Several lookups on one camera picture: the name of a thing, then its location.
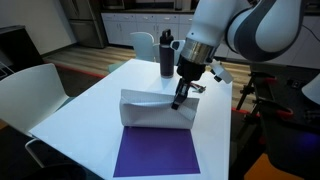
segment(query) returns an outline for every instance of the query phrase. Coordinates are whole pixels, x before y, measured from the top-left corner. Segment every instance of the chair leg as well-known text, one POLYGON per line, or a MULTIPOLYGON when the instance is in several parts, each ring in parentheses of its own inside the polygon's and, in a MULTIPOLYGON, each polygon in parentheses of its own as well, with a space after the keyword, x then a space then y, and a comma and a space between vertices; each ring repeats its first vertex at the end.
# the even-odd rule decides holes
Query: chair leg
POLYGON ((39 164, 41 168, 44 167, 43 163, 40 161, 40 159, 35 155, 35 153, 32 151, 32 149, 29 147, 29 145, 35 141, 40 141, 38 139, 32 139, 31 141, 27 142, 25 145, 26 150, 29 152, 29 154, 33 157, 33 159, 39 164))

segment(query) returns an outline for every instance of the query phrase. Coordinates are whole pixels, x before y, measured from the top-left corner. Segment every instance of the black cable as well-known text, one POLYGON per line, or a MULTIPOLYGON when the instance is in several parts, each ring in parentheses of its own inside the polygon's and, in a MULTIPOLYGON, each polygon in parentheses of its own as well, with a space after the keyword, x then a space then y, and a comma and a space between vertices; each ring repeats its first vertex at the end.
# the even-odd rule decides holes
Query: black cable
POLYGON ((314 32, 313 32, 311 29, 309 29, 309 28, 308 28, 307 26, 305 26, 305 25, 302 25, 302 27, 306 28, 306 29, 313 35, 313 37, 316 38, 316 40, 317 40, 318 42, 320 42, 320 39, 314 34, 314 32))

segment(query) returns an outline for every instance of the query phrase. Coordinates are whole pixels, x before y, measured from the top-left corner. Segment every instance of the floor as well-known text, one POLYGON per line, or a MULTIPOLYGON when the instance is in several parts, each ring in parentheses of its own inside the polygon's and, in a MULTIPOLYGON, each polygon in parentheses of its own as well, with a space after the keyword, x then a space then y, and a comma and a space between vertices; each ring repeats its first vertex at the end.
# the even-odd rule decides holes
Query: floor
MULTIPOLYGON (((87 50, 87 49, 82 49, 80 47, 80 56, 79 54, 77 54, 76 52, 79 51, 79 48, 73 48, 71 49, 71 51, 69 52, 64 52, 64 55, 66 56, 73 56, 73 59, 75 59, 76 57, 78 57, 79 59, 81 59, 81 62, 76 61, 75 64, 76 65, 72 65, 72 63, 66 63, 63 64, 63 60, 66 56, 64 56, 63 54, 59 54, 51 56, 51 59, 48 57, 46 58, 47 62, 52 62, 55 63, 58 67, 58 73, 60 75, 61 81, 63 83, 63 86, 66 90, 66 93, 69 96, 77 96, 80 93, 84 92, 87 88, 91 87, 93 84, 95 84, 96 82, 98 82, 101 77, 106 76, 108 73, 106 73, 106 66, 111 62, 119 62, 121 61, 121 58, 123 59, 123 57, 120 57, 119 54, 121 54, 122 52, 127 53, 125 55, 125 59, 129 59, 134 57, 131 51, 132 50, 128 50, 128 49, 120 49, 117 51, 115 51, 115 49, 113 48, 112 51, 115 52, 116 55, 112 55, 113 57, 115 57, 115 59, 111 60, 110 62, 98 62, 96 61, 96 63, 94 65, 92 64, 88 64, 85 61, 85 57, 90 57, 92 55, 96 56, 97 54, 98 59, 103 59, 101 58, 102 56, 105 56, 105 54, 102 52, 103 50, 87 50), (94 66, 96 69, 98 69, 98 71, 96 72, 90 72, 90 68, 94 66)), ((234 83, 234 92, 233 92, 233 100, 235 102, 237 102, 237 100, 239 100, 241 94, 239 93, 239 90, 242 88, 242 86, 244 84, 246 84, 248 77, 247 74, 249 73, 248 71, 248 66, 245 65, 236 65, 234 66, 233 64, 228 64, 225 63, 225 67, 229 70, 232 71, 232 75, 235 77, 235 83, 234 83)), ((249 100, 247 101, 247 107, 248 109, 252 108, 252 104, 250 104, 250 101, 252 97, 249 97, 249 100)), ((2 123, 0 121, 0 129, 2 127, 5 127, 6 124, 2 123)), ((245 180, 270 180, 270 179, 274 179, 274 180, 301 180, 301 178, 293 176, 291 174, 285 173, 283 171, 280 171, 276 168, 274 168, 270 162, 268 161, 267 158, 267 154, 263 154, 258 161, 255 163, 255 165, 250 169, 250 171, 246 174, 245 176, 245 180)))

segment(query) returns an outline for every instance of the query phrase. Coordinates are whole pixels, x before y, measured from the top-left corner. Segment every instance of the white table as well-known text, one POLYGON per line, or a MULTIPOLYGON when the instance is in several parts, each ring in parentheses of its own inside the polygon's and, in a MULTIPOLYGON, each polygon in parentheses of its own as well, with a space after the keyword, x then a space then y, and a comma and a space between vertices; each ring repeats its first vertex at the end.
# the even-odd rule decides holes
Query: white table
MULTIPOLYGON (((120 90, 175 94, 180 76, 160 77, 158 63, 132 59, 69 104, 30 130, 30 133, 90 169, 103 179, 113 179, 123 126, 120 90)), ((228 179, 232 83, 217 83, 205 72, 198 84, 200 98, 191 130, 200 174, 141 176, 115 179, 228 179)))

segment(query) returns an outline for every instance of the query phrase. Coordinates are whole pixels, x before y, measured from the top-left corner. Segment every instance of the wall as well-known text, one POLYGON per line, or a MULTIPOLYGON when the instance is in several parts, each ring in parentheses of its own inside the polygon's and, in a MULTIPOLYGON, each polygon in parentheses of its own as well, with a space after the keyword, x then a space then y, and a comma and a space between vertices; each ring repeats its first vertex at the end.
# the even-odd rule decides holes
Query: wall
POLYGON ((0 0, 0 28, 24 25, 40 54, 76 42, 59 0, 0 0))

